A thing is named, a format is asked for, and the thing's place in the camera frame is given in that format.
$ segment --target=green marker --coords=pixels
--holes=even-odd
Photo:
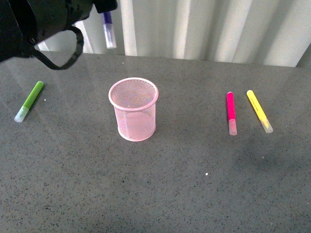
[[[14,121],[22,122],[25,118],[26,114],[28,113],[30,107],[34,103],[34,100],[37,98],[38,94],[40,93],[41,89],[43,88],[44,83],[38,81],[31,93],[29,94],[28,98],[24,102],[23,106],[20,108],[19,112],[17,113]]]

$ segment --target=yellow marker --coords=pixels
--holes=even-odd
[[[264,113],[263,109],[261,108],[261,105],[259,104],[254,92],[252,90],[249,90],[249,91],[247,91],[246,94],[247,94],[249,100],[251,101],[253,108],[254,108],[259,120],[261,121],[264,130],[266,131],[266,133],[272,133],[273,132],[272,126],[270,125],[270,122],[268,121],[266,114]]]

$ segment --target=table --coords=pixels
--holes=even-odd
[[[143,142],[118,134],[108,99],[126,77],[159,89],[156,132]],[[43,91],[14,122],[39,80]],[[310,93],[303,68],[96,54],[65,71],[1,63],[1,232],[310,232]]]

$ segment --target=white curtain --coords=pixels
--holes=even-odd
[[[76,23],[84,52],[286,67],[311,67],[311,0],[120,0],[112,12],[117,48],[108,50],[101,16]],[[41,50],[74,51],[59,33]]]

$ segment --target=purple marker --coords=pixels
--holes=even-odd
[[[102,19],[107,49],[114,49],[117,47],[117,44],[110,11],[102,13]]]

